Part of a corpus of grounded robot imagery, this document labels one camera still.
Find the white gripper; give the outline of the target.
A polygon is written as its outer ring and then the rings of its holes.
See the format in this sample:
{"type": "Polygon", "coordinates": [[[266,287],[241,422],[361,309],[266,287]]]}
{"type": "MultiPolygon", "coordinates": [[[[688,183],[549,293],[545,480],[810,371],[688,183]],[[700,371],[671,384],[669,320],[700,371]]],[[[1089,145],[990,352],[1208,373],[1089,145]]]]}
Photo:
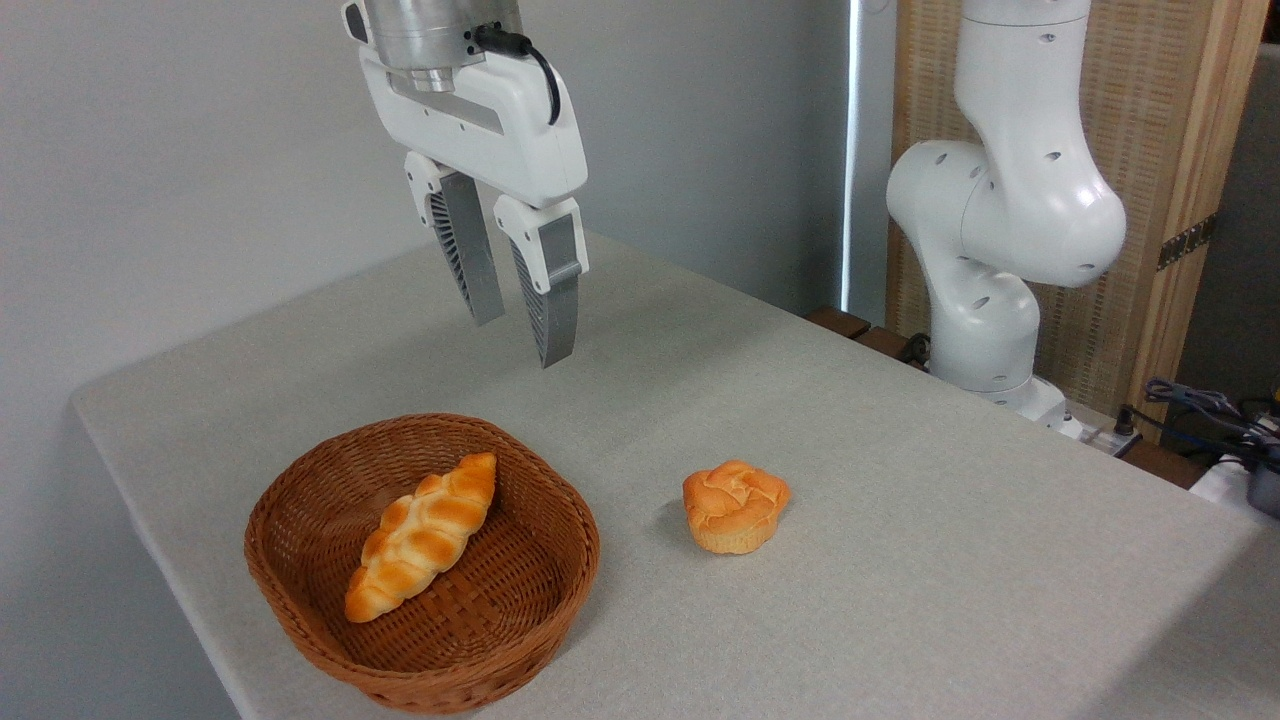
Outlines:
{"type": "Polygon", "coordinates": [[[415,151],[404,158],[415,206],[475,323],[506,313],[476,179],[506,193],[495,219],[541,368],[570,356],[590,265],[567,197],[588,165],[568,91],[524,35],[518,4],[346,3],[343,20],[381,123],[415,151]]]}

